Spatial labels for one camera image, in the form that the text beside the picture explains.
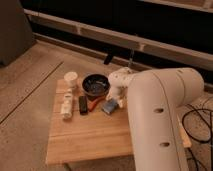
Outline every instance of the bowl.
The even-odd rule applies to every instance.
[[[110,84],[106,76],[92,74],[84,79],[82,87],[88,99],[94,100],[97,97],[106,95],[109,91]]]

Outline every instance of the white cup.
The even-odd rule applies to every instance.
[[[76,72],[68,72],[64,75],[64,80],[68,84],[69,88],[76,88],[77,86],[78,74]]]

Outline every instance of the white object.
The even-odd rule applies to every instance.
[[[71,93],[66,93],[63,100],[61,115],[63,116],[63,119],[69,119],[72,117],[73,95]]]
[[[106,100],[115,99],[120,108],[124,105],[125,88],[129,85],[135,74],[132,74],[132,70],[128,67],[121,68],[115,72],[112,72],[108,81],[111,84],[111,88],[106,97]]]
[[[68,72],[64,75],[64,80],[69,88],[75,89],[77,86],[78,74],[76,72]]]
[[[129,87],[127,104],[136,170],[188,171],[176,109],[202,94],[201,75],[194,69],[180,68],[126,77],[128,83],[109,81],[113,89]]]

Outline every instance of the cable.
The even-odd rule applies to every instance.
[[[204,103],[202,104],[201,108],[195,108],[193,105],[188,104],[187,107],[190,107],[192,110],[186,112],[182,118],[182,124],[184,129],[186,130],[186,133],[188,134],[188,136],[193,139],[196,142],[199,142],[200,144],[208,144],[210,143],[210,148],[211,148],[211,170],[213,169],[213,133],[212,133],[212,114],[213,114],[213,110],[211,109],[207,109],[204,108],[205,104],[207,102],[209,102],[211,99],[213,99],[213,97],[208,98],[207,100],[204,101]],[[204,117],[202,116],[202,113],[208,114],[209,115],[209,123],[204,119]],[[186,118],[190,115],[190,114],[196,114],[202,122],[204,122],[204,124],[208,127],[209,129],[209,138],[208,139],[199,139],[194,137],[187,129],[186,129],[186,125],[185,125],[185,120]],[[207,171],[207,168],[204,166],[204,164],[199,161],[195,155],[193,154],[192,150],[189,148],[189,153],[191,154],[191,158],[188,158],[187,160],[193,160],[195,163],[195,167],[196,170],[199,171],[199,165],[202,166],[202,168],[204,168],[204,170]]]
[[[194,160],[196,170],[199,171],[199,166],[198,166],[198,162],[197,162],[198,160],[196,159],[195,155],[193,154],[193,152],[190,148],[188,148],[188,151],[191,154],[192,159]]]
[[[205,171],[208,171],[208,169],[206,168],[206,166],[204,166],[204,164],[202,162],[200,162],[199,160],[195,159],[195,158],[187,158],[187,161],[189,160],[193,160],[195,163],[198,163],[200,166],[202,166],[202,168],[205,170]]]

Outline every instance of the wooden tabletop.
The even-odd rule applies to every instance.
[[[111,116],[101,111],[102,103],[88,115],[81,116],[78,96],[74,99],[73,117],[63,121],[60,108],[63,95],[68,89],[64,80],[58,80],[51,119],[46,164],[62,164],[82,160],[100,159],[133,154],[126,108],[116,110]],[[185,148],[191,146],[190,139],[180,124]]]

